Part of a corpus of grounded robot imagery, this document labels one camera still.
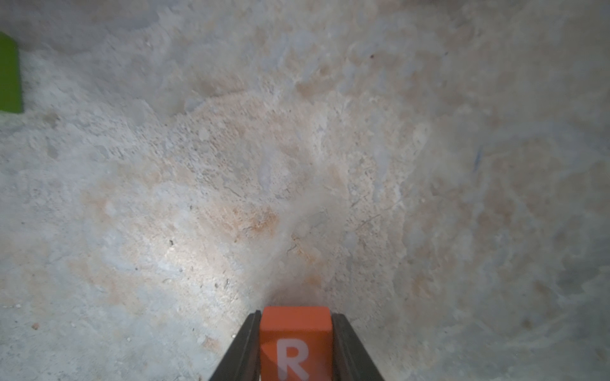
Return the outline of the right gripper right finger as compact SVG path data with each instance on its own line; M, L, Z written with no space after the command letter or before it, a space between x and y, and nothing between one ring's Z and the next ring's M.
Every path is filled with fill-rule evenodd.
M336 381L384 381L344 314L333 313L333 380Z

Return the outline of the red R block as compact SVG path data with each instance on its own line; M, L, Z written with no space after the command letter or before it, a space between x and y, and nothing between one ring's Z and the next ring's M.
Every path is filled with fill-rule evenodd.
M261 379L333 379L333 341L329 308L267 306L259 330Z

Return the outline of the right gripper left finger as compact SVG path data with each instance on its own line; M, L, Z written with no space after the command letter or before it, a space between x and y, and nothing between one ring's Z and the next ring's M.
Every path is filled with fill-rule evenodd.
M261 311L249 314L209 381L258 381Z

